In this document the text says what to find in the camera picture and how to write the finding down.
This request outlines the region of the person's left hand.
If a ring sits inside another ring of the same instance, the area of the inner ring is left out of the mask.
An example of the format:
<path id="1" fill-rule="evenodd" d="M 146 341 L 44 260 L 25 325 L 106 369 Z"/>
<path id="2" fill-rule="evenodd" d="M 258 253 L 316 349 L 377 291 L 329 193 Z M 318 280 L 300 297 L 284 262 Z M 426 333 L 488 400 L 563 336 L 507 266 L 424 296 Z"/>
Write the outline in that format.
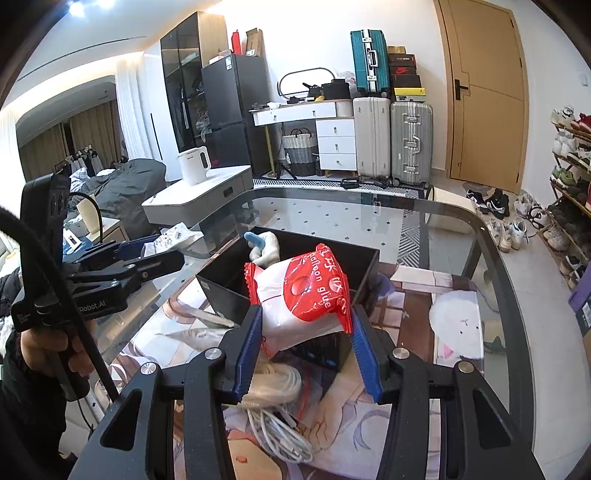
<path id="1" fill-rule="evenodd" d="M 19 342 L 23 359 L 33 371 L 54 377 L 55 371 L 50 362 L 50 355 L 65 351 L 69 346 L 74 350 L 68 362 L 72 372 L 88 376 L 95 370 L 77 335 L 69 339 L 61 330 L 39 327 L 22 332 Z"/>

